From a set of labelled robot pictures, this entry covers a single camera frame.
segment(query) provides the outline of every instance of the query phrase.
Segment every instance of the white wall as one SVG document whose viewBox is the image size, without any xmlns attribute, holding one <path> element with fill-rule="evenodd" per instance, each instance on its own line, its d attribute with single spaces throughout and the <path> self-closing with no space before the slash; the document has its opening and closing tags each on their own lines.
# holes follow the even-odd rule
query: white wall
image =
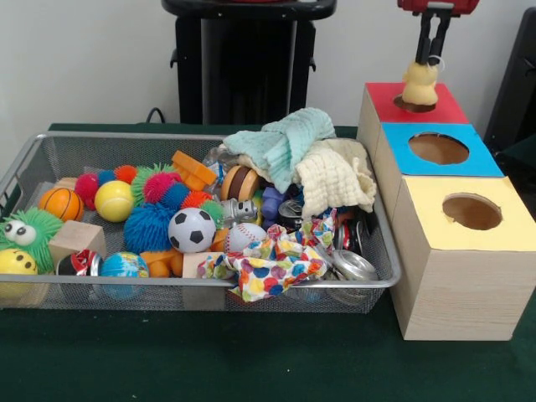
<svg viewBox="0 0 536 402">
<path fill-rule="evenodd" d="M 531 5 L 482 0 L 451 24 L 441 78 L 480 133 Z M 363 83 L 400 80 L 418 32 L 419 19 L 395 0 L 339 0 L 317 22 L 308 104 L 336 124 L 357 124 Z M 153 106 L 178 121 L 173 49 L 174 17 L 158 0 L 0 0 L 0 173 L 54 121 L 134 123 Z"/>
</svg>

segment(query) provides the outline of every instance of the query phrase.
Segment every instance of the cable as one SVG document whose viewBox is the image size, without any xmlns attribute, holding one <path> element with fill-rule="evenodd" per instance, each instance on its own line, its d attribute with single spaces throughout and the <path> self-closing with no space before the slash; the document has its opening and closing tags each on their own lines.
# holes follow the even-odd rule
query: cable
<svg viewBox="0 0 536 402">
<path fill-rule="evenodd" d="M 157 113 L 158 116 L 160 117 L 160 122 L 162 124 L 164 124 L 166 122 L 166 118 L 164 117 L 162 111 L 160 109 L 158 109 L 157 107 L 153 107 L 151 109 L 151 111 L 149 112 L 149 115 L 147 116 L 147 119 L 145 120 L 146 123 L 150 123 L 151 122 L 151 119 L 152 119 L 152 115 L 154 115 L 154 113 Z"/>
</svg>

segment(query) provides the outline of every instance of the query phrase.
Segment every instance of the green tablecloth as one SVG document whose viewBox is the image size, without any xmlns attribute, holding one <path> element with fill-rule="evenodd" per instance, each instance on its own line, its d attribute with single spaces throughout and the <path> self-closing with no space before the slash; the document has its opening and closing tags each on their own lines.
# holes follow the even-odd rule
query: green tablecloth
<svg viewBox="0 0 536 402">
<path fill-rule="evenodd" d="M 53 125 L 224 132 L 236 127 Z M 355 128 L 339 133 L 351 136 Z M 367 316 L 0 312 L 1 400 L 535 401 L 536 300 L 509 343 L 405 342 L 389 293 Z"/>
</svg>

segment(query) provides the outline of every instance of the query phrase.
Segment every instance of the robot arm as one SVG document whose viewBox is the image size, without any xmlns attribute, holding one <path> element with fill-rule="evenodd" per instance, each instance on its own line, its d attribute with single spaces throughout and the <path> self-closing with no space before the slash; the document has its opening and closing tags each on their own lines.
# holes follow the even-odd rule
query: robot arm
<svg viewBox="0 0 536 402">
<path fill-rule="evenodd" d="M 411 11 L 415 16 L 422 14 L 415 62 L 421 65 L 436 65 L 439 63 L 437 57 L 433 56 L 441 56 L 451 18 L 472 13 L 478 2 L 479 0 L 397 0 L 398 6 L 403 10 Z M 433 17 L 438 17 L 440 24 L 435 38 L 430 40 L 431 20 Z"/>
</svg>

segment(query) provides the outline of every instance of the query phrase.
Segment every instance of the yellow duck toy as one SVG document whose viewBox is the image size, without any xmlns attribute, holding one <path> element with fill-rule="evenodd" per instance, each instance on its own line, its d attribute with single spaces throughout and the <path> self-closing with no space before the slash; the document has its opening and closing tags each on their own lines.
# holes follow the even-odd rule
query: yellow duck toy
<svg viewBox="0 0 536 402">
<path fill-rule="evenodd" d="M 437 103 L 436 81 L 439 70 L 437 65 L 410 64 L 404 74 L 405 88 L 402 101 L 419 106 L 434 106 Z"/>
</svg>

